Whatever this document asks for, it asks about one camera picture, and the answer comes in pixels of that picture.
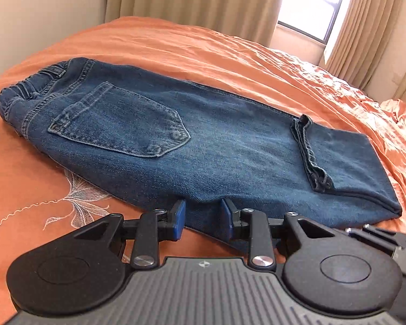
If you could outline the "blue denim jeans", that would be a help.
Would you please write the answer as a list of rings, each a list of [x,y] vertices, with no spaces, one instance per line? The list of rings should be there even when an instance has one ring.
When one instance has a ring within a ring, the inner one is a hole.
[[[369,139],[231,92],[74,58],[0,92],[0,116],[40,152],[139,208],[184,199],[189,228],[227,237],[220,202],[332,228],[397,218]]]

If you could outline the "beige curtain right panel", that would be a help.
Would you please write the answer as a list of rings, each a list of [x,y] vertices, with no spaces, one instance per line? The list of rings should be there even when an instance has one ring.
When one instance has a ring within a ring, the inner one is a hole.
[[[350,0],[337,36],[328,40],[320,67],[363,90],[381,61],[403,0]]]

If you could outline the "orange bed sheet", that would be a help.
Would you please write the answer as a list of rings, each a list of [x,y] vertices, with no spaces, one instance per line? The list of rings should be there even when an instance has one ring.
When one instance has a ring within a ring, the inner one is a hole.
[[[234,92],[315,122],[366,134],[403,214],[381,227],[406,233],[406,135],[379,102],[280,48],[153,18],[124,17],[85,30],[27,58],[0,77],[0,91],[45,66],[87,57]],[[140,210],[64,172],[0,116],[0,324],[15,309],[6,272],[21,254],[103,213]]]

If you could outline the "window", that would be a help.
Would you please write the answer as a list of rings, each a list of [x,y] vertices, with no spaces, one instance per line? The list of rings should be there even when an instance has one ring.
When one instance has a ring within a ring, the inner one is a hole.
[[[282,0],[278,23],[327,43],[342,0]]]

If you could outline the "orange pillow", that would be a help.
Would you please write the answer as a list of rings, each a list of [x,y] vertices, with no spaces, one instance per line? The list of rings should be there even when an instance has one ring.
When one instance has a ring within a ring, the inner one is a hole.
[[[380,107],[396,122],[401,131],[406,135],[406,102],[400,99],[385,100]]]

